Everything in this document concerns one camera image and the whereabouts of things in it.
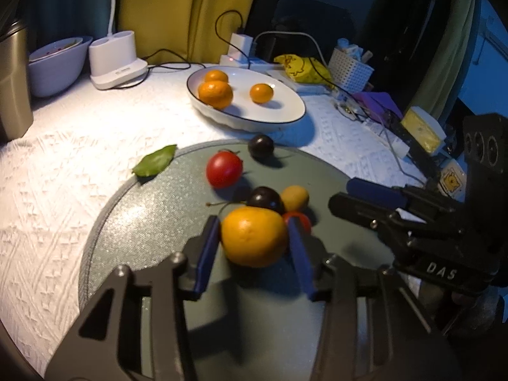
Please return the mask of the red cherry tomato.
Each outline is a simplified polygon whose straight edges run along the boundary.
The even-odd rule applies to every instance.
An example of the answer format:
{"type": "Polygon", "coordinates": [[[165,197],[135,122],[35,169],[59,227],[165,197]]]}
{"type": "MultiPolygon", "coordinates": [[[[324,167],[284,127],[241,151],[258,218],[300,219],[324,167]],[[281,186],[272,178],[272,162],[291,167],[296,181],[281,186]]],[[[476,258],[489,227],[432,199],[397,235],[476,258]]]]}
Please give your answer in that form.
{"type": "Polygon", "coordinates": [[[215,153],[207,163],[208,183],[217,189],[234,185],[243,173],[243,161],[233,152],[222,150],[215,153]]]}
{"type": "Polygon", "coordinates": [[[292,218],[295,218],[300,222],[300,225],[306,234],[310,234],[312,232],[312,223],[306,214],[300,211],[288,211],[283,214],[283,219],[286,224],[288,224],[288,221],[292,218]]]}

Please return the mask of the large orange mandarin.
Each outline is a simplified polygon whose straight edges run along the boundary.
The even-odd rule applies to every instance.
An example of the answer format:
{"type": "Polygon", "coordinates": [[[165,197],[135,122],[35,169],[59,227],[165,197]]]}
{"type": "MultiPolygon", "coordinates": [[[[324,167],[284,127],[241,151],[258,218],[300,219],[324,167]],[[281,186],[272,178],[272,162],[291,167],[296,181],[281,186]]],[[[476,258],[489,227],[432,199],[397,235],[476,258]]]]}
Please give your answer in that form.
{"type": "Polygon", "coordinates": [[[243,206],[222,220],[221,243],[230,262],[242,267],[268,267],[284,255],[288,228],[275,211],[243,206]]]}

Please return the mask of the yellow duck bag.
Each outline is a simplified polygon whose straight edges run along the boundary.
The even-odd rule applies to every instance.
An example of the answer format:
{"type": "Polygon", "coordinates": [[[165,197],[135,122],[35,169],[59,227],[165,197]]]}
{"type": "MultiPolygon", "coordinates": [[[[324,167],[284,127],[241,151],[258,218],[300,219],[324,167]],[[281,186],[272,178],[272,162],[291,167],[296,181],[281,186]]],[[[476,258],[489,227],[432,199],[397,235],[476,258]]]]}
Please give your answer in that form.
{"type": "Polygon", "coordinates": [[[295,54],[283,54],[274,58],[286,74],[300,84],[327,84],[331,86],[330,72],[316,58],[301,58],[295,54]]]}

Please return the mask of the white charger plug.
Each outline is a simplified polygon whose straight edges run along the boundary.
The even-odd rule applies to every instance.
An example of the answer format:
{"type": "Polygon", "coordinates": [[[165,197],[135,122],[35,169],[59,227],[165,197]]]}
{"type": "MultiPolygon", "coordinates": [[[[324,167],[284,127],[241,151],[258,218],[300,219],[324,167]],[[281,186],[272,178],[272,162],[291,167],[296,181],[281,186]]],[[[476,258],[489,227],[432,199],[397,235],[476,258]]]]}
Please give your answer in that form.
{"type": "Polygon", "coordinates": [[[247,63],[253,38],[249,35],[232,33],[227,55],[240,63],[247,63]]]}

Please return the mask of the yellow curtain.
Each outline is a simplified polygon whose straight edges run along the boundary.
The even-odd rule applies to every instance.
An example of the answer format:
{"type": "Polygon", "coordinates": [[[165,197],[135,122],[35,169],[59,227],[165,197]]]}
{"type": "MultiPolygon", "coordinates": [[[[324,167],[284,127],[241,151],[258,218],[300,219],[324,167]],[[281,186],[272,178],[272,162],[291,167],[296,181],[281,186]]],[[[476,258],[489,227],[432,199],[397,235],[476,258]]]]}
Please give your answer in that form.
{"type": "Polygon", "coordinates": [[[226,42],[249,16],[253,0],[120,0],[119,29],[135,34],[136,52],[152,64],[217,64],[226,42]]]}

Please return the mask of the small orange kumquat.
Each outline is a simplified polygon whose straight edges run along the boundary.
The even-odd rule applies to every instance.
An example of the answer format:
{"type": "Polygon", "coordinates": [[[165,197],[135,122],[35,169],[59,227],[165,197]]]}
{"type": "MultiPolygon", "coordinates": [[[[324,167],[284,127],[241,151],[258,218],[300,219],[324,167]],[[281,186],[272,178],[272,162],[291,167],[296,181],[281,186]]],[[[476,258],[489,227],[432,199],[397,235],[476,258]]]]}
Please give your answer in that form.
{"type": "Polygon", "coordinates": [[[256,104],[269,102],[274,95],[273,88],[268,84],[255,84],[250,89],[250,98],[256,104]]]}

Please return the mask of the white desk lamp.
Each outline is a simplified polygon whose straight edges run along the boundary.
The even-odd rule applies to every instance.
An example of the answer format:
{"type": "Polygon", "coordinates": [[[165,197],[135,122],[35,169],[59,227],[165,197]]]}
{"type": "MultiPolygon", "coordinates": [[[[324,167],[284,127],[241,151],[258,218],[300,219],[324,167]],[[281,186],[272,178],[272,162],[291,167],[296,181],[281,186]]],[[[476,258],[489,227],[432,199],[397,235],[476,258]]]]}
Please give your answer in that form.
{"type": "Polygon", "coordinates": [[[89,45],[90,80],[98,90],[126,90],[148,77],[148,64],[138,57],[132,30],[114,33],[116,0],[110,0],[107,35],[89,45]]]}

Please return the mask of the small mandarin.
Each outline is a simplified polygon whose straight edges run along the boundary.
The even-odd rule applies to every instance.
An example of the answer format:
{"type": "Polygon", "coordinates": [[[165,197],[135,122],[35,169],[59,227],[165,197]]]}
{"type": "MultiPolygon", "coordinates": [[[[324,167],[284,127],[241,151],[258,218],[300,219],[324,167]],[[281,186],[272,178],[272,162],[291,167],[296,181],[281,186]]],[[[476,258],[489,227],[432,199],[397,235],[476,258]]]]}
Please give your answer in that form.
{"type": "Polygon", "coordinates": [[[229,83],[229,76],[223,72],[222,70],[209,70],[206,75],[204,76],[204,81],[206,83],[213,82],[213,81],[220,81],[223,83],[228,84],[229,83]]]}

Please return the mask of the purple cloth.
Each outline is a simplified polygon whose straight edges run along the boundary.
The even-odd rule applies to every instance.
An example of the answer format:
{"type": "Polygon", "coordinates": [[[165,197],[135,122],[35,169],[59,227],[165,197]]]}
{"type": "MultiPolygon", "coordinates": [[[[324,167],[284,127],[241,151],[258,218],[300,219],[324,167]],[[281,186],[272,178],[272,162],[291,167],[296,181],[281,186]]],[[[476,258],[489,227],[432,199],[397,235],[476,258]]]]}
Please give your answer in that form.
{"type": "Polygon", "coordinates": [[[357,102],[362,103],[369,110],[371,118],[379,123],[383,122],[387,125],[387,111],[394,114],[399,120],[403,118],[402,112],[389,93],[363,91],[354,93],[353,98],[357,102]]]}

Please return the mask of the dark cherry with stem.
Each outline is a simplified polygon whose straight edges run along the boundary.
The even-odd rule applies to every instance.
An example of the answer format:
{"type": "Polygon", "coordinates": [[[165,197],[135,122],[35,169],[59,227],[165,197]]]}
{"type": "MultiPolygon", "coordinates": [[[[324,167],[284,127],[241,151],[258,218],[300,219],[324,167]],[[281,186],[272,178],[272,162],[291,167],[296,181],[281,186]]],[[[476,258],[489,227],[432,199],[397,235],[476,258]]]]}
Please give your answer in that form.
{"type": "Polygon", "coordinates": [[[269,187],[239,187],[233,192],[233,195],[228,200],[217,202],[207,202],[205,206],[229,205],[229,204],[242,204],[252,207],[259,207],[275,211],[280,215],[286,212],[283,200],[276,190],[269,187]]]}

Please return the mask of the steel tumbler cup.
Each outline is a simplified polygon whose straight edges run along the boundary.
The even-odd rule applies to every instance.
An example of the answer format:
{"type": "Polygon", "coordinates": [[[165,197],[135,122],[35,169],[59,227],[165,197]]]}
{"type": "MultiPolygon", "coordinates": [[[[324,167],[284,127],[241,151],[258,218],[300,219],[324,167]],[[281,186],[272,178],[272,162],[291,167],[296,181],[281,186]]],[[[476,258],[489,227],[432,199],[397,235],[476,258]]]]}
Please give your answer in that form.
{"type": "Polygon", "coordinates": [[[1,36],[0,113],[1,141],[21,138],[34,121],[28,87],[28,30],[14,21],[1,36]]]}

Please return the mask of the grey round placemat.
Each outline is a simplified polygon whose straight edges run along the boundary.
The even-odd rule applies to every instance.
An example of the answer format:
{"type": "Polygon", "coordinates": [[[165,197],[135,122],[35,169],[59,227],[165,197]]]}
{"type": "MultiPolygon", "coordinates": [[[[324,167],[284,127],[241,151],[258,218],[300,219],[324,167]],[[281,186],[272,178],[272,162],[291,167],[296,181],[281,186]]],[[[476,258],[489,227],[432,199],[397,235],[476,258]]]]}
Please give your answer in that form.
{"type": "MultiPolygon", "coordinates": [[[[97,218],[81,262],[78,302],[86,304],[114,267],[151,267],[181,250],[211,215],[225,216],[239,204],[228,200],[239,187],[277,191],[300,185],[308,191],[312,234],[349,263],[375,269],[392,262],[375,232],[333,217],[330,197],[348,177],[302,150],[277,147],[266,163],[253,160],[244,143],[214,141],[177,152],[166,170],[142,181],[130,178],[97,218]],[[235,153],[243,173],[229,188],[207,180],[208,160],[235,153]]],[[[201,380],[307,380],[318,345],[324,306],[307,299],[288,257],[266,268],[246,268],[217,255],[208,290],[185,305],[190,346],[201,380]]]]}

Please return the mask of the yellow sponge box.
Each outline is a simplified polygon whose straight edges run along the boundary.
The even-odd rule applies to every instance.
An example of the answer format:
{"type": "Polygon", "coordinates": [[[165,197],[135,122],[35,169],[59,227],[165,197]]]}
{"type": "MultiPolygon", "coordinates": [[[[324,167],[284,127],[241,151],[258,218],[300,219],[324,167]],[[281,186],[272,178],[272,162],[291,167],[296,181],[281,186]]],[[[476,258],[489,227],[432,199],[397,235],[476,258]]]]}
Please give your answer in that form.
{"type": "Polygon", "coordinates": [[[446,139],[444,129],[422,108],[418,106],[409,108],[401,124],[429,155],[437,155],[444,146],[446,139]]]}

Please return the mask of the brown-green round fruit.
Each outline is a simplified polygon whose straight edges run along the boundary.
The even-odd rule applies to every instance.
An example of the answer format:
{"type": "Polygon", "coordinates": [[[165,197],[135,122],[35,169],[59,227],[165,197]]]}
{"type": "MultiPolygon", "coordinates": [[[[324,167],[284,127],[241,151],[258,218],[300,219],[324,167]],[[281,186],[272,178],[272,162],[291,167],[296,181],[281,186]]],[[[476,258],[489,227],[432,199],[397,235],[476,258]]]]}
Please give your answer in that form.
{"type": "Polygon", "coordinates": [[[304,211],[309,202],[309,193],[300,185],[292,185],[280,193],[286,211],[304,211]]]}

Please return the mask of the white oval plate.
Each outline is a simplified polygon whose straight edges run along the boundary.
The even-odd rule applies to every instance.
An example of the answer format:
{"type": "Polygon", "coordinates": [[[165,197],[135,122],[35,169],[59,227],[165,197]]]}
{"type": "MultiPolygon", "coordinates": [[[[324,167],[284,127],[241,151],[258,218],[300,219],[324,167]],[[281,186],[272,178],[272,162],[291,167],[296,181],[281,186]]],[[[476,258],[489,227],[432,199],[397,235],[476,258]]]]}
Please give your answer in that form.
{"type": "Polygon", "coordinates": [[[212,108],[199,98],[199,87],[212,67],[192,73],[186,86],[191,105],[204,117],[217,124],[246,132],[276,132],[301,121],[306,105],[290,87],[266,74],[230,66],[217,66],[229,78],[232,87],[232,104],[223,110],[212,108]],[[265,104],[256,104],[250,97],[251,87],[267,84],[274,96],[265,104]]]}

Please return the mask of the white perforated basket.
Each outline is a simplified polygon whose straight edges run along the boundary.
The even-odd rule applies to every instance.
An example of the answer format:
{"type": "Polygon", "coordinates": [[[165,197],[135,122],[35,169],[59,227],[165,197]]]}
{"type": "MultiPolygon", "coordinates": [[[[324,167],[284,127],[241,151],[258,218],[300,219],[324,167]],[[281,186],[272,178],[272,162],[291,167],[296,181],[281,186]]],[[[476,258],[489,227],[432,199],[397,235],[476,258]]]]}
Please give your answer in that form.
{"type": "Polygon", "coordinates": [[[363,91],[374,72],[368,65],[372,57],[372,52],[364,51],[345,38],[338,39],[328,62],[334,83],[351,94],[363,91]]]}

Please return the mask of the green leaf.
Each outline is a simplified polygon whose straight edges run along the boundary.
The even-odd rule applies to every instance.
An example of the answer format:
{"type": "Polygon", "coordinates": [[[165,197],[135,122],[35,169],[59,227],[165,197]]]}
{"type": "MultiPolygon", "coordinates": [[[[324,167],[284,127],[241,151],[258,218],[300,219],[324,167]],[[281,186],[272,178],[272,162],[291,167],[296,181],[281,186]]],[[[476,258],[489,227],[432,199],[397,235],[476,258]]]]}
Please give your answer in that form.
{"type": "Polygon", "coordinates": [[[177,145],[169,144],[153,153],[145,155],[132,168],[132,173],[138,177],[156,176],[170,165],[176,151],[177,145]]]}

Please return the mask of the lavender bowl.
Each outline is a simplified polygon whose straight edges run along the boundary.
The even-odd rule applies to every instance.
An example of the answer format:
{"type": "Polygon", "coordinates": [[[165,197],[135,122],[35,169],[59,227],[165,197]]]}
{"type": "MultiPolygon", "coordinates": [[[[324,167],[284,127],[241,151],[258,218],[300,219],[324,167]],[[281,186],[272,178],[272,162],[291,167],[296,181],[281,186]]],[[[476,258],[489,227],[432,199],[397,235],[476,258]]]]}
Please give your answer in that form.
{"type": "Polygon", "coordinates": [[[29,54],[28,83],[33,97],[51,97],[68,89],[81,74],[91,36],[70,37],[29,54]]]}

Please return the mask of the white power strip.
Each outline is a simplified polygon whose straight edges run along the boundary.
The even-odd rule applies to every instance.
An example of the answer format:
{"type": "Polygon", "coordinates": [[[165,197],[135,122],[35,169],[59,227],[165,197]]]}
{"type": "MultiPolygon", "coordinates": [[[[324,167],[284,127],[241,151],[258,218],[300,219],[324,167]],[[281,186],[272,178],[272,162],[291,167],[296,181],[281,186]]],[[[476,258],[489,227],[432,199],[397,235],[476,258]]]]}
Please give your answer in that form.
{"type": "Polygon", "coordinates": [[[269,70],[283,70],[281,64],[271,64],[260,58],[250,58],[250,62],[246,60],[237,60],[226,54],[220,56],[220,65],[231,66],[236,68],[242,68],[254,70],[257,72],[268,72],[269,70]]]}

